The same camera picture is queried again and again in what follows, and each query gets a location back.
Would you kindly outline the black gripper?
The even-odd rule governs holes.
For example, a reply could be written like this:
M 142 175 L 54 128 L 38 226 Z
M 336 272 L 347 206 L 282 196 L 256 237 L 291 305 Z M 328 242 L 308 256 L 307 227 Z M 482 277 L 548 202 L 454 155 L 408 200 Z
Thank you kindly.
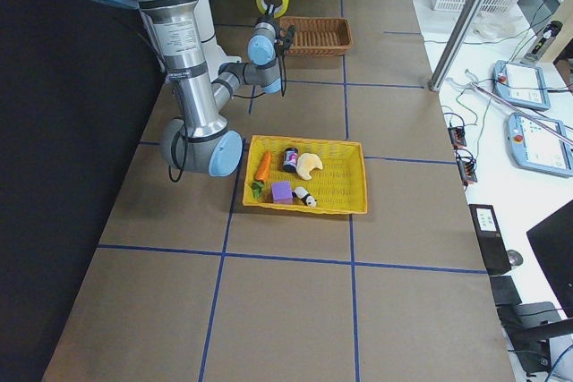
M 269 0 L 265 14 L 259 17 L 256 21 L 256 29 L 273 30 L 275 34 L 280 33 L 280 26 L 278 20 L 274 18 L 275 11 L 278 7 L 278 0 Z

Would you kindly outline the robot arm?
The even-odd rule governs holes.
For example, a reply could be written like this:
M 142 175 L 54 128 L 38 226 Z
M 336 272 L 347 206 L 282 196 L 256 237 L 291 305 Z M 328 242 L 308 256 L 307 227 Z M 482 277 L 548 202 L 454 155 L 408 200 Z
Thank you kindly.
M 265 93 L 280 91 L 277 19 L 288 0 L 256 0 L 261 17 L 248 42 L 247 62 L 225 55 L 218 45 L 209 0 L 91 1 L 141 15 L 180 106 L 180 117 L 169 122 L 160 143 L 167 164 L 212 177 L 233 173 L 243 141 L 220 111 L 243 85 L 260 87 Z

